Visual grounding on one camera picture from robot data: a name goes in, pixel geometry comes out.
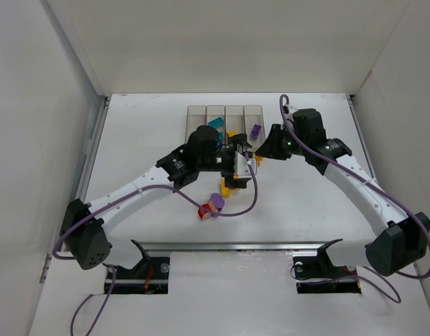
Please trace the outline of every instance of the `red wire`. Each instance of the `red wire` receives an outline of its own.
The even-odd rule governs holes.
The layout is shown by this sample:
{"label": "red wire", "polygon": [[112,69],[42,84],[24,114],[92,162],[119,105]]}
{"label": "red wire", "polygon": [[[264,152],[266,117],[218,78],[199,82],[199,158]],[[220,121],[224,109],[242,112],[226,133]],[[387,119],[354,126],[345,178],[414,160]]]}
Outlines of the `red wire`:
{"label": "red wire", "polygon": [[151,277],[153,276],[153,272],[154,272],[153,266],[150,266],[150,268],[148,268],[148,277],[144,282],[145,292],[148,290],[148,287],[150,286],[150,280],[151,280]]}
{"label": "red wire", "polygon": [[355,275],[355,273],[353,271],[351,271],[350,269],[348,269],[347,267],[343,266],[341,267],[344,271],[346,271],[347,273],[353,274]]}

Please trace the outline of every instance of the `yellow lego brick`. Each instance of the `yellow lego brick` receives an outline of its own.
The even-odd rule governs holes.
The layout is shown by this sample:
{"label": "yellow lego brick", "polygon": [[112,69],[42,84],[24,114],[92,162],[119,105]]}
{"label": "yellow lego brick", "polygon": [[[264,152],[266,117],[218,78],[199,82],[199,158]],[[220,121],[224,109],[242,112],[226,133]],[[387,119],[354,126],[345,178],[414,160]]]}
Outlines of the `yellow lego brick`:
{"label": "yellow lego brick", "polygon": [[224,178],[221,179],[221,196],[222,198],[230,197],[230,190],[224,185]]}
{"label": "yellow lego brick", "polygon": [[261,156],[257,156],[257,155],[254,155],[254,157],[255,157],[255,159],[256,159],[256,161],[257,161],[257,165],[258,165],[258,166],[260,166],[260,163],[262,162],[263,157],[261,157]]}

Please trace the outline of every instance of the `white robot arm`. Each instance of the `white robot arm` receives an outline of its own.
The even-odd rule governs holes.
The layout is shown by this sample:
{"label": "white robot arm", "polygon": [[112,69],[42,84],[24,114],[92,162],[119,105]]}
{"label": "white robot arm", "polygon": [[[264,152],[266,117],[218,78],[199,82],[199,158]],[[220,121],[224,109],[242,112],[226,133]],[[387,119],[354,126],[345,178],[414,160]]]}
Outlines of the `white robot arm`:
{"label": "white robot arm", "polygon": [[[338,237],[321,246],[316,256],[294,257],[295,264],[304,266],[303,272],[298,274],[303,278],[333,278],[337,268],[353,265],[371,266],[380,274],[388,276],[422,258],[426,253],[426,238],[419,226],[401,208],[369,188],[369,183],[376,187],[378,185],[360,167],[351,150],[341,140],[326,138],[319,112],[314,109],[299,110],[292,117],[294,133],[310,149],[353,170],[365,183],[338,166],[308,153],[278,124],[272,126],[256,155],[276,160],[286,160],[292,155],[303,156],[309,165],[350,198],[376,236],[373,241],[343,241]],[[251,173],[244,173],[247,167],[245,156],[250,147],[246,138],[245,134],[238,134],[231,139],[229,146],[219,148],[216,145],[218,132],[211,127],[201,126],[191,134],[186,145],[159,160],[156,166],[133,182],[91,201],[90,205],[83,204],[79,199],[74,200],[67,207],[62,234],[70,231],[83,218],[90,219],[68,235],[64,239],[65,244],[85,270],[102,262],[127,269],[138,267],[144,254],[142,249],[135,243],[114,241],[113,238],[108,241],[110,232],[150,202],[173,193],[173,188],[178,190],[194,182],[199,172],[221,172],[226,186],[245,188],[250,175],[256,173],[254,159],[249,160]],[[234,175],[240,175],[241,178],[234,178]],[[115,200],[130,193],[133,195],[129,199],[99,215],[101,208],[110,207]],[[429,230],[429,219],[423,213],[418,213],[416,217]]]}

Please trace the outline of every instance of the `lego brick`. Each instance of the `lego brick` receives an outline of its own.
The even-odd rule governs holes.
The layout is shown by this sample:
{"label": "lego brick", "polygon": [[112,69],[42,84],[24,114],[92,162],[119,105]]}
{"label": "lego brick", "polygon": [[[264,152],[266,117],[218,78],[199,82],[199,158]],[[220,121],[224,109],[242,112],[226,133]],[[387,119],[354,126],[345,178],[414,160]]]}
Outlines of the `lego brick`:
{"label": "lego brick", "polygon": [[260,163],[262,162],[263,157],[261,157],[261,156],[257,156],[257,155],[255,155],[255,154],[254,154],[254,157],[255,157],[255,159],[256,159],[256,161],[257,161],[257,165],[258,165],[258,166],[260,166]]}
{"label": "lego brick", "polygon": [[254,127],[252,128],[251,138],[257,139],[261,129],[262,127],[260,125],[255,124]]}
{"label": "lego brick", "polygon": [[208,125],[213,128],[220,128],[224,125],[224,120],[222,119],[222,117],[218,117],[217,119],[209,121]]}
{"label": "lego brick", "polygon": [[224,184],[224,178],[221,179],[221,196],[223,198],[229,198],[230,197],[230,190],[227,188]]}

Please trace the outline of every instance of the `white enclosure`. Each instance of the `white enclosure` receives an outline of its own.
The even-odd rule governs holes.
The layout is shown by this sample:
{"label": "white enclosure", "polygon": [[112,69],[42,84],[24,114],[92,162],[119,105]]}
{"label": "white enclosure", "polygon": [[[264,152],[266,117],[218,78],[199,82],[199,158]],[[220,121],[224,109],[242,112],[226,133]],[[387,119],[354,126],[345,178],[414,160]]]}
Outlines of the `white enclosure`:
{"label": "white enclosure", "polygon": [[356,93],[408,0],[49,0],[100,93]]}

